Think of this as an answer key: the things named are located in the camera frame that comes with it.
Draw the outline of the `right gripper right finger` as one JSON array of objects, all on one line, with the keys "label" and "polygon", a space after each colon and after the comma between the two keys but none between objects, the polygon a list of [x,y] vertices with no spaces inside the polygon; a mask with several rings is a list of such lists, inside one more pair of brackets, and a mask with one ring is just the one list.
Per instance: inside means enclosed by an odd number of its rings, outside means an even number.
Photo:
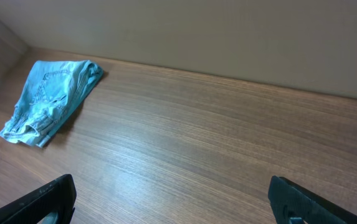
[{"label": "right gripper right finger", "polygon": [[357,224],[357,215],[284,177],[272,176],[268,199],[278,224]]}]

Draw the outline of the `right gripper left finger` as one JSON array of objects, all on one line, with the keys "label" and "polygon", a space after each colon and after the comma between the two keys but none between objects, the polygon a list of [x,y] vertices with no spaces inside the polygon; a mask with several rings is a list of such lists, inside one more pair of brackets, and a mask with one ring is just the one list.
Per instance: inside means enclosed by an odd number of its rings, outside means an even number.
[{"label": "right gripper left finger", "polygon": [[64,174],[0,208],[0,224],[66,223],[75,211],[77,191],[73,177]]}]

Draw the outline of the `light blue denim shorts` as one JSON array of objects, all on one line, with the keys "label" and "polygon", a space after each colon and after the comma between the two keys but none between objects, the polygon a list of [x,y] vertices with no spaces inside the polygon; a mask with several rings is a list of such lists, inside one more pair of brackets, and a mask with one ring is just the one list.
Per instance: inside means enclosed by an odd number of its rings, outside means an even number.
[{"label": "light blue denim shorts", "polygon": [[102,76],[103,68],[90,60],[38,60],[0,137],[14,144],[44,147]]}]

